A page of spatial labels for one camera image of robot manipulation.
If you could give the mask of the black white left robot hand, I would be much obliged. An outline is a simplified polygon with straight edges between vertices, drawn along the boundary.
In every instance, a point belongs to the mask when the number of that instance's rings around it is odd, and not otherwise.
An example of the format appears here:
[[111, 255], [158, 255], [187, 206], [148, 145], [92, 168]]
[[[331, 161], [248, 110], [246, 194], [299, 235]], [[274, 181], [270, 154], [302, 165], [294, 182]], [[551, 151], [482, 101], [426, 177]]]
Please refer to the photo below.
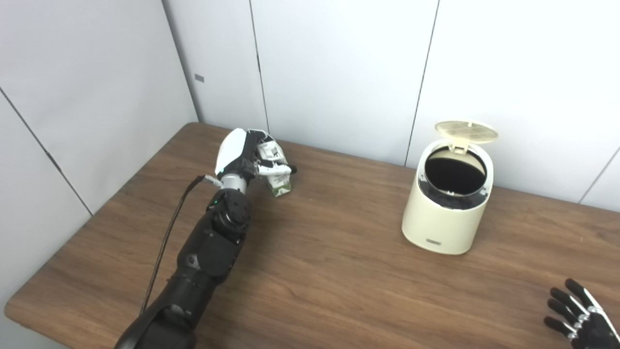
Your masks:
[[288, 176], [297, 173], [297, 167], [288, 165], [279, 157], [283, 150], [264, 130], [236, 128], [222, 141], [216, 161], [215, 174], [222, 180], [226, 175], [240, 175], [245, 180], [257, 176]]

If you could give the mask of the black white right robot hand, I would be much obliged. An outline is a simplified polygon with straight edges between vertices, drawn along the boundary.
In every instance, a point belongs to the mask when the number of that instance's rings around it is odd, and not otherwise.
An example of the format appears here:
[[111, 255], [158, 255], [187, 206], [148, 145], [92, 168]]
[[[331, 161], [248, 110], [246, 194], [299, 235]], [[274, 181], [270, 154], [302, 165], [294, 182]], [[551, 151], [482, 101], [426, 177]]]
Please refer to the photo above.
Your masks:
[[563, 320], [545, 317], [544, 324], [566, 338], [572, 349], [618, 349], [619, 333], [602, 305], [576, 280], [565, 280], [565, 288], [552, 287], [547, 307]]

